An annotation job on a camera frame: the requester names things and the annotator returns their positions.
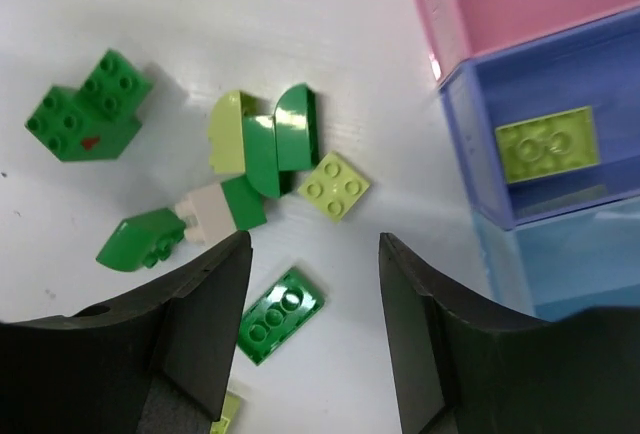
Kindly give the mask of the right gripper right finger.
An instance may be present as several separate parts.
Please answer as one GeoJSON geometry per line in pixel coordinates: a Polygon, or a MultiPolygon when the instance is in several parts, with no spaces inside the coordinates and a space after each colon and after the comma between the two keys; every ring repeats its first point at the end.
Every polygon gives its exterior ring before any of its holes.
{"type": "Polygon", "coordinates": [[[635,433],[639,312],[589,308],[547,322],[379,239],[380,289],[406,433],[635,433]]]}

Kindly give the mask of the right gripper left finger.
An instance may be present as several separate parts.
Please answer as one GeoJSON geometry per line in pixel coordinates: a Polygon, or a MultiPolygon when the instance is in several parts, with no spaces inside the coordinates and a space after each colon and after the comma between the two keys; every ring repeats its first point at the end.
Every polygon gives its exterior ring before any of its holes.
{"type": "Polygon", "coordinates": [[[1,327],[5,433],[206,433],[222,413],[251,238],[79,313],[1,327]]]}

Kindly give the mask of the green lego plate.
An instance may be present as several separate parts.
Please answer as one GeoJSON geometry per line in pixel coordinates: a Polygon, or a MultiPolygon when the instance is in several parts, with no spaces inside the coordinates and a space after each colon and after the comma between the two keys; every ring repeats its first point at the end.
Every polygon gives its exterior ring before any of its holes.
{"type": "Polygon", "coordinates": [[[244,312],[237,346],[259,366],[324,305],[323,292],[292,267],[244,312]]]}

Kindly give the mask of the lime 2x2 lego brick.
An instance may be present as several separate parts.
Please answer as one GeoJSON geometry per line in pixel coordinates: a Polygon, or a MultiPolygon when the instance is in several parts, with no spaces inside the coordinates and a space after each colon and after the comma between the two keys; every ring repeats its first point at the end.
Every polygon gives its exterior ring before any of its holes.
{"type": "Polygon", "coordinates": [[[340,222],[370,182],[335,151],[328,153],[297,192],[334,222],[340,222]]]}

